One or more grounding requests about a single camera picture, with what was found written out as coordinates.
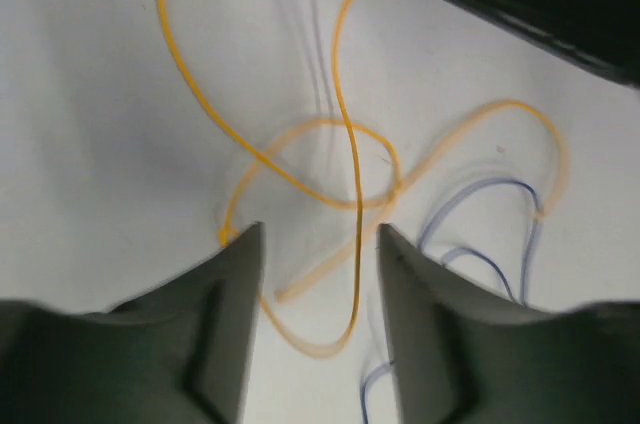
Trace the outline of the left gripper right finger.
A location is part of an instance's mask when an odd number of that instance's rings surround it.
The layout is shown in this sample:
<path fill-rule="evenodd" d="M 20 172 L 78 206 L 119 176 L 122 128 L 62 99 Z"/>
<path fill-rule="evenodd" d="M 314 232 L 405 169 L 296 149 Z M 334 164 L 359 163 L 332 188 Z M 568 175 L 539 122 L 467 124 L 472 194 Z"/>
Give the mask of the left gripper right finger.
<path fill-rule="evenodd" d="M 502 298 L 378 229 L 378 270 L 405 423 L 635 423 L 639 306 L 561 313 Z"/>

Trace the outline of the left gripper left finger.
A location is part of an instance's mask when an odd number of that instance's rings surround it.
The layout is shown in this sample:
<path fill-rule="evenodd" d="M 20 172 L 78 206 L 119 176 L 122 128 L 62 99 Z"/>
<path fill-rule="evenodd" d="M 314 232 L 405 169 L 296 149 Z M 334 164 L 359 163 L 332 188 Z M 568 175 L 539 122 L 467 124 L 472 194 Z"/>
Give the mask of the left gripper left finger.
<path fill-rule="evenodd" d="M 5 423 L 236 423 L 263 271 L 255 223 L 108 312 L 1 304 Z"/>

